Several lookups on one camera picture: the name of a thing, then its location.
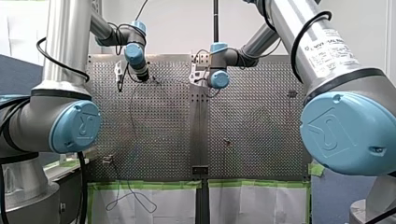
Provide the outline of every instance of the wire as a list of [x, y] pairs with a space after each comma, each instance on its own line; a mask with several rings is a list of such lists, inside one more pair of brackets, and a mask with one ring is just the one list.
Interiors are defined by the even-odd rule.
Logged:
[[269, 16], [268, 16], [268, 12], [267, 12], [267, 8], [266, 8], [265, 1], [264, 1], [264, 0], [262, 0], [262, 13], [264, 14], [263, 16], [264, 16], [265, 23], [267, 23], [268, 27], [270, 27], [271, 30], [273, 30], [273, 31], [276, 32], [276, 28], [275, 28], [274, 25], [270, 22], [270, 18], [269, 18]]
[[116, 24], [114, 24], [112, 22], [108, 22], [107, 24], [112, 26], [115, 29], [116, 41], [117, 41], [117, 44], [116, 44], [116, 54], [117, 55], [121, 55], [121, 52], [122, 52], [122, 49], [123, 49], [124, 35], [122, 34], [122, 31], [120, 30], [120, 28], [123, 27], [123, 26], [127, 26], [127, 27], [132, 28], [135, 31], [137, 31], [138, 34], [140, 35], [140, 37], [144, 40], [143, 45], [147, 44], [146, 35], [142, 31], [140, 31], [138, 28], [136, 28], [136, 27], [134, 27], [134, 26], [132, 26], [130, 24], [126, 24], [126, 23], [123, 23], [123, 24], [120, 24], [120, 25], [116, 25]]
[[88, 209], [88, 183], [87, 183], [87, 171], [85, 167], [84, 154], [78, 152], [79, 166], [81, 169], [81, 191], [82, 191], [82, 206], [81, 206], [81, 216], [79, 217], [79, 223], [84, 224], [85, 218], [87, 217]]
[[291, 68], [293, 70], [293, 74], [297, 77], [297, 79], [303, 83], [301, 80], [301, 76], [298, 74], [297, 70], [297, 49], [300, 46], [300, 41], [305, 35], [305, 33], [311, 28], [311, 26], [320, 20], [323, 20], [323, 16], [327, 16], [327, 20], [330, 21], [332, 19], [332, 13], [330, 11], [322, 11], [319, 12], [316, 16], [314, 16], [311, 20], [307, 21], [303, 28], [301, 29], [300, 33], [297, 34], [293, 46], [291, 47], [291, 54], [290, 54], [290, 62], [291, 62]]
[[136, 79], [134, 79], [131, 75], [131, 72], [129, 71], [129, 63], [126, 64], [126, 67], [124, 69], [124, 73], [122, 75], [121, 80], [117, 83], [117, 89], [119, 90], [119, 92], [122, 92], [123, 89], [123, 84], [124, 84], [124, 80], [125, 80], [125, 76], [128, 73], [129, 78], [135, 82], [135, 83], [143, 83], [142, 81], [138, 81]]
[[378, 222], [384, 220], [385, 218], [391, 217], [391, 216], [393, 216], [393, 215], [395, 215], [395, 214], [396, 214], [396, 207], [394, 207], [394, 208], [388, 210], [387, 212], [385, 212], [385, 213], [379, 215], [378, 217], [375, 217], [375, 218], [371, 219], [370, 221], [366, 222], [366, 224], [375, 224], [375, 223], [378, 223]]
[[210, 91], [211, 91], [211, 89], [209, 89], [209, 92], [208, 92], [208, 93], [204, 92], [204, 94], [206, 95], [207, 98], [215, 98], [217, 95], [219, 95], [219, 93], [220, 93], [221, 90], [218, 90], [218, 91], [217, 91], [215, 94], [213, 94], [213, 95], [210, 95], [210, 94], [209, 94]]
[[74, 73], [77, 73], [77, 74], [79, 74], [79, 75], [84, 76], [84, 77], [85, 77], [85, 82], [88, 82], [88, 81], [90, 80], [90, 76], [88, 76], [86, 73], [81, 72], [81, 71], [79, 71], [79, 70], [77, 70], [77, 69], [75, 69], [75, 68], [69, 67], [69, 66], [67, 66], [67, 65], [64, 64], [64, 63], [60, 63], [60, 62], [56, 61], [54, 58], [52, 58], [51, 56], [49, 56], [48, 53], [47, 53], [46, 51], [44, 51], [44, 50], [40, 47], [40, 45], [41, 45], [44, 41], [46, 41], [46, 40], [47, 40], [47, 38], [44, 37], [44, 38], [38, 40], [37, 43], [35, 44], [35, 46], [37, 47], [38, 51], [39, 51], [46, 59], [50, 60], [52, 63], [55, 63], [56, 65], [58, 65], [58, 66], [60, 66], [60, 67], [62, 67], [62, 68], [65, 68], [65, 69], [70, 70], [70, 71], [72, 71], [72, 72], [74, 72]]
[[139, 13], [138, 13], [137, 16], [136, 16], [136, 19], [135, 19], [136, 21], [139, 20], [140, 14], [142, 14], [143, 8], [145, 8], [145, 5], [146, 5], [146, 3], [147, 3], [148, 1], [149, 1], [149, 0], [146, 0], [145, 3], [143, 3], [142, 7], [140, 8]]
[[120, 31], [120, 27], [112, 22], [108, 22], [107, 24], [114, 27], [114, 29], [116, 30], [116, 40], [117, 40], [116, 54], [120, 55], [122, 48], [123, 48], [123, 45], [122, 45], [123, 35], [122, 35], [122, 32]]
[[[123, 195], [122, 197], [120, 197], [120, 173], [119, 173], [119, 171], [118, 171], [118, 169], [117, 169], [116, 164], [115, 164], [114, 162], [112, 162], [112, 164], [113, 164], [113, 167], [114, 167], [114, 171], [116, 172], [117, 179], [119, 180], [119, 181], [118, 181], [119, 184], [118, 184], [118, 187], [117, 187], [117, 197], [116, 197], [116, 200], [114, 200], [114, 201], [112, 201], [112, 202], [110, 202], [110, 203], [107, 204], [107, 206], [106, 206], [107, 212], [113, 210], [113, 209], [117, 206], [117, 204], [119, 203], [120, 200], [122, 200], [123, 198], [128, 197], [129, 195], [134, 195], [134, 197], [137, 199], [137, 201], [140, 203], [140, 205], [142, 205], [142, 207], [143, 207], [148, 213], [153, 214], [155, 211], [157, 211], [157, 208], [158, 208], [157, 204], [154, 203], [152, 200], [150, 200], [150, 199], [148, 198], [148, 196], [144, 195], [143, 193], [134, 192], [134, 191], [132, 190], [132, 187], [131, 187], [131, 185], [130, 185], [130, 183], [129, 183], [128, 180], [127, 180], [126, 182], [127, 182], [128, 189], [129, 189], [130, 192], [127, 193], [127, 194], [125, 194], [125, 195]], [[142, 197], [145, 198], [149, 203], [151, 203], [152, 205], [154, 205], [154, 209], [149, 210], [149, 209], [142, 203], [142, 201], [139, 199], [139, 197], [137, 197], [137, 195], [142, 196]]]
[[281, 42], [282, 42], [282, 40], [279, 38], [279, 41], [277, 42], [276, 46], [269, 53], [266, 53], [266, 54], [263, 54], [263, 55], [260, 55], [260, 56], [248, 55], [248, 54], [245, 53], [244, 48], [241, 48], [241, 52], [242, 52], [243, 55], [245, 55], [245, 56], [247, 56], [247, 57], [249, 57], [251, 59], [265, 58], [265, 57], [268, 57], [271, 54], [273, 54], [277, 50], [277, 48], [279, 48]]

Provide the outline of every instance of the perforated metal panel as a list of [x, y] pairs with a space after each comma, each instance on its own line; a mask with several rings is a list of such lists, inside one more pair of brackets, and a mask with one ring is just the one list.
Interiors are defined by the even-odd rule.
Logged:
[[[91, 181], [192, 179], [193, 165], [209, 165], [209, 178], [307, 176], [311, 159], [299, 134], [303, 89], [289, 56], [229, 68], [230, 86], [213, 99], [206, 90], [189, 88], [190, 55], [149, 57], [156, 81], [135, 84], [127, 77], [123, 93], [113, 71], [118, 60], [91, 56], [88, 66], [103, 115]], [[117, 172], [102, 164], [108, 155], [114, 155]]]
[[209, 178], [307, 175], [310, 156], [299, 134], [303, 87], [288, 58], [270, 56], [254, 68], [229, 68], [230, 86], [209, 106]]
[[[114, 74], [118, 60], [122, 57], [91, 56], [88, 66], [92, 97], [103, 117], [90, 180], [190, 179], [190, 56], [149, 57], [156, 80], [136, 84], [126, 77], [122, 93]], [[115, 166], [102, 164], [108, 155]]]

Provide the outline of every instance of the white wall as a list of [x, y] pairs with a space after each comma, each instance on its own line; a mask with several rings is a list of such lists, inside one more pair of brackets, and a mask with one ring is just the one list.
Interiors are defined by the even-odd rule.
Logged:
[[[133, 21], [143, 2], [102, 0], [103, 16], [117, 24]], [[148, 0], [139, 20], [148, 27], [147, 53], [195, 53], [213, 43], [213, 0]], [[230, 47], [242, 47], [263, 23], [255, 6], [219, 0], [219, 40]], [[282, 53], [283, 46], [275, 52]]]
[[392, 0], [389, 0], [388, 14], [387, 73], [393, 85], [396, 85], [396, 2]]
[[[0, 54], [42, 65], [35, 43], [47, 34], [48, 13], [48, 1], [0, 1]], [[100, 52], [91, 37], [90, 53]]]
[[365, 66], [387, 68], [388, 3], [392, 0], [322, 0], [332, 24]]

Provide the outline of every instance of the label on robot arm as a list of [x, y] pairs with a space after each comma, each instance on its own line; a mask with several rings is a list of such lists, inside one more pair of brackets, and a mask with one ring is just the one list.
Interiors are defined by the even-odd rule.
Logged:
[[303, 46], [317, 76], [326, 77], [338, 65], [359, 64], [336, 30], [324, 30], [326, 37]]

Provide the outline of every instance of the light blue joint cap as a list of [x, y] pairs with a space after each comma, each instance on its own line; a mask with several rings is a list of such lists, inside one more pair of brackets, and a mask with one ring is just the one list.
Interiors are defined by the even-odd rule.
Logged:
[[144, 34], [146, 34], [146, 25], [145, 23], [141, 21], [132, 21], [131, 25], [142, 31]]
[[210, 77], [210, 84], [214, 89], [224, 89], [230, 83], [230, 76], [224, 71], [217, 71]]
[[136, 65], [142, 63], [145, 59], [142, 48], [136, 44], [128, 44], [125, 48], [125, 59], [131, 65]]
[[227, 49], [227, 48], [228, 48], [228, 44], [226, 44], [226, 43], [224, 43], [224, 42], [216, 42], [216, 43], [213, 43], [213, 44], [210, 46], [210, 52], [211, 52], [211, 53], [216, 53], [216, 52], [225, 50], [225, 49]]
[[64, 154], [87, 149], [99, 133], [101, 115], [91, 101], [77, 101], [54, 122], [49, 135], [52, 151]]
[[396, 118], [376, 101], [352, 92], [326, 92], [301, 116], [301, 136], [311, 155], [343, 175], [396, 171]]
[[9, 100], [19, 98], [19, 97], [25, 97], [27, 95], [19, 95], [19, 94], [10, 94], [10, 95], [0, 95], [0, 103], [5, 103]]

